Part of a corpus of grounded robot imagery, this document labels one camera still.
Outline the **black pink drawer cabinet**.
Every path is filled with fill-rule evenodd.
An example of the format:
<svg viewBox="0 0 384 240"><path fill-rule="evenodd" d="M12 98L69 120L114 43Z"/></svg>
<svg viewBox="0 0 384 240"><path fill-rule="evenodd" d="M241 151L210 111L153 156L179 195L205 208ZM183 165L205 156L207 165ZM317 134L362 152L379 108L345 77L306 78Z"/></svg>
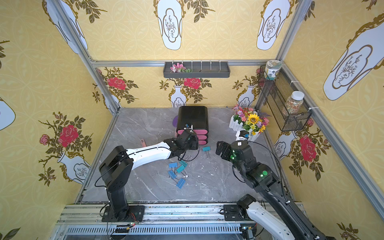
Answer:
<svg viewBox="0 0 384 240"><path fill-rule="evenodd" d="M206 145L209 134L208 108L205 106L180 107L176 126L177 135L181 135L187 128L197 134L199 145Z"/></svg>

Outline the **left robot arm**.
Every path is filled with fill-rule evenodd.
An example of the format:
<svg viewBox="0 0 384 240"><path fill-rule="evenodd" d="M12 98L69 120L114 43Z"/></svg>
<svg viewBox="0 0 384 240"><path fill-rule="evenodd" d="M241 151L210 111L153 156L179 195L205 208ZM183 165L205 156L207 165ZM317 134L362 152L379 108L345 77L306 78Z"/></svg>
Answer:
<svg viewBox="0 0 384 240"><path fill-rule="evenodd" d="M199 139L192 129L186 129L176 138L166 139L156 145L139 149L115 147L101 163L99 171L109 198L109 206L103 213L102 221L141 222L145 207L129 206L125 185L131 171L143 165L182 156L188 150L197 150Z"/></svg>

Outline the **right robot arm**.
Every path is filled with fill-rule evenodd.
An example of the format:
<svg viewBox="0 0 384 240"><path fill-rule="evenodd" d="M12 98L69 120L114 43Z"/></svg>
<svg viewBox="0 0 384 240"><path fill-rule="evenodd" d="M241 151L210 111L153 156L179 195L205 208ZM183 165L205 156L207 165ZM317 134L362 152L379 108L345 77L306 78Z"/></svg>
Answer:
<svg viewBox="0 0 384 240"><path fill-rule="evenodd" d="M237 202L243 217L257 222L278 240L330 239L299 209L271 168L256 160L248 141L238 140L231 144L219 141L216 154L231 162L244 182L277 213L274 216L251 195L245 195Z"/></svg>

